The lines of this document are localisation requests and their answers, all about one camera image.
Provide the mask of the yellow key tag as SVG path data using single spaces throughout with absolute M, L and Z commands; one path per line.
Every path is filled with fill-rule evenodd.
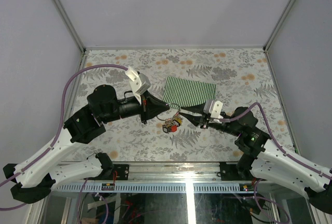
M 177 116 L 174 118 L 174 121 L 175 121 L 176 126 L 179 127 L 182 125 L 183 120 L 182 120 L 181 116 Z

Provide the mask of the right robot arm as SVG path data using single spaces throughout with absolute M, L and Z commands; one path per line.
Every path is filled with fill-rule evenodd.
M 182 107 L 180 115 L 194 126 L 212 128 L 233 135 L 243 155 L 236 164 L 241 179 L 258 178 L 290 189 L 303 196 L 318 210 L 331 214 L 331 169 L 307 160 L 279 144 L 271 129 L 256 125 L 251 107 L 238 107 L 229 116 L 221 102 Z

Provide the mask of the red key tag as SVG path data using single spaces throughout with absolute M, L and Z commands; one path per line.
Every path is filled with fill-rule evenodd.
M 176 132 L 177 131 L 177 126 L 173 125 L 170 127 L 170 132 Z

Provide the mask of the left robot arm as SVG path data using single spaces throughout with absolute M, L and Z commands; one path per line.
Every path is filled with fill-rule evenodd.
M 114 165 L 108 154 L 99 152 L 89 159 L 69 165 L 60 162 L 71 152 L 89 144 L 105 133 L 105 124 L 138 115 L 146 123 L 170 109 L 169 105 L 144 92 L 140 100 L 131 96 L 117 99 L 114 87 L 98 86 L 87 97 L 88 104 L 75 112 L 61 126 L 55 141 L 50 141 L 35 155 L 20 164 L 7 164 L 5 177 L 14 182 L 12 197 L 32 204 L 48 196 L 61 185 L 84 178 L 110 179 Z

